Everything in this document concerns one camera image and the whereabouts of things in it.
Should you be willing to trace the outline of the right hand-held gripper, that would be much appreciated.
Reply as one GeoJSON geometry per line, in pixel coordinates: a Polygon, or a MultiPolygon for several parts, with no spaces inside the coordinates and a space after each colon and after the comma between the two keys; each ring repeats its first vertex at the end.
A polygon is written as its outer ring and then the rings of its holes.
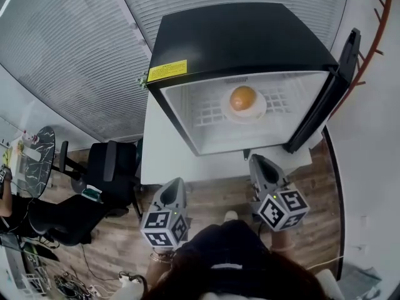
{"type": "Polygon", "coordinates": [[[274,232],[298,226],[310,210],[303,194],[284,171],[266,157],[253,154],[249,170],[254,196],[249,203],[254,220],[264,221],[274,232]]]}

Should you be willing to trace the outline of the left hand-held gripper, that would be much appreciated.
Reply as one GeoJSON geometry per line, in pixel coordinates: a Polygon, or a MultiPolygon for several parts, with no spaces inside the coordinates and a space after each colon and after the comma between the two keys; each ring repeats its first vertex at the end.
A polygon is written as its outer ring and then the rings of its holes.
{"type": "Polygon", "coordinates": [[[177,177],[160,187],[144,213],[141,233],[153,248],[176,249],[187,238],[186,187],[177,177]]]}

